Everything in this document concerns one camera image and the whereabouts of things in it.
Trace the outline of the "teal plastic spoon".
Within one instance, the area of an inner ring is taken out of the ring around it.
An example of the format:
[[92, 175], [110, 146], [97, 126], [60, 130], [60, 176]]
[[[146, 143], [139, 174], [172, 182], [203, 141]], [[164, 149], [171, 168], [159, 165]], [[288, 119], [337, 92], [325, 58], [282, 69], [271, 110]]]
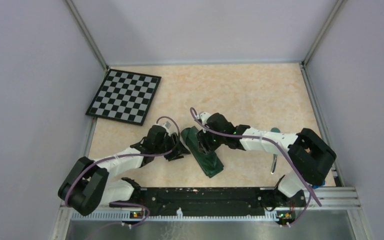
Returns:
[[273, 127], [270, 131], [273, 133], [281, 133], [281, 130], [278, 129], [277, 127]]

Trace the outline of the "silver metal fork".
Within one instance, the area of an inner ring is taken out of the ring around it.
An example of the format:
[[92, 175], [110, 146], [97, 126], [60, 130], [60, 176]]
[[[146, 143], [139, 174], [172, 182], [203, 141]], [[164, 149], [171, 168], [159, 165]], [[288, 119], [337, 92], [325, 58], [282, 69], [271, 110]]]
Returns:
[[277, 154], [274, 154], [273, 155], [273, 160], [272, 160], [272, 164], [271, 164], [271, 168], [270, 168], [270, 173], [273, 175], [276, 171], [276, 166], [277, 166], [277, 159], [278, 159], [278, 155]]

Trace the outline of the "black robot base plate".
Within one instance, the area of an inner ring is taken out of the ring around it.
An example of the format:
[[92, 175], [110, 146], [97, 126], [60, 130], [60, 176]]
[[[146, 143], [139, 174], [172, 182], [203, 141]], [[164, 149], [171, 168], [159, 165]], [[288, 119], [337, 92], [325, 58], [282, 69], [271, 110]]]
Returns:
[[135, 190], [130, 200], [147, 207], [152, 217], [263, 216], [307, 203], [302, 190], [287, 197], [273, 187], [148, 187]]

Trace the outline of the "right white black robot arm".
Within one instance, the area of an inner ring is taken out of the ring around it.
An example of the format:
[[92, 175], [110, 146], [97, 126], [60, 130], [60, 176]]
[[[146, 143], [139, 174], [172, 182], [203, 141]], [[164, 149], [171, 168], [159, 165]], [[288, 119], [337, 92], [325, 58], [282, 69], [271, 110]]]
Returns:
[[300, 190], [307, 190], [320, 206], [314, 186], [322, 186], [337, 155], [312, 129], [303, 128], [298, 133], [282, 133], [259, 130], [249, 125], [234, 126], [220, 113], [190, 113], [201, 126], [196, 137], [198, 149], [203, 154], [226, 145], [233, 150], [260, 151], [283, 156], [292, 168], [273, 192], [273, 200], [279, 206], [287, 206]]

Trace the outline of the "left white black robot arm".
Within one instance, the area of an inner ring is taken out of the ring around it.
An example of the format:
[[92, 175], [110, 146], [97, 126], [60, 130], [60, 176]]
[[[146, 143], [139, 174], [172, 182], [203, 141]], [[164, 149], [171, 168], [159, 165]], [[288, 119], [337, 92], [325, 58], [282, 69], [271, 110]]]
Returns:
[[141, 198], [139, 184], [128, 177], [120, 180], [115, 177], [142, 168], [156, 157], [173, 161], [189, 155], [179, 133], [170, 132], [169, 128], [169, 122], [156, 123], [139, 142], [121, 152], [100, 159], [79, 158], [59, 187], [58, 197], [82, 216], [111, 202], [136, 206]]

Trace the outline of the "dark green cloth napkin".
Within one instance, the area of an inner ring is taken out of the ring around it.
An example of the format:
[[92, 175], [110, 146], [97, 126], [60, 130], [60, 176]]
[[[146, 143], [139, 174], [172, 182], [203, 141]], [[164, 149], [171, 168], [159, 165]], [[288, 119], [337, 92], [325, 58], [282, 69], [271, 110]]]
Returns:
[[212, 178], [224, 170], [224, 165], [215, 152], [200, 152], [197, 133], [198, 129], [195, 126], [186, 127], [181, 131], [180, 136], [204, 174]]

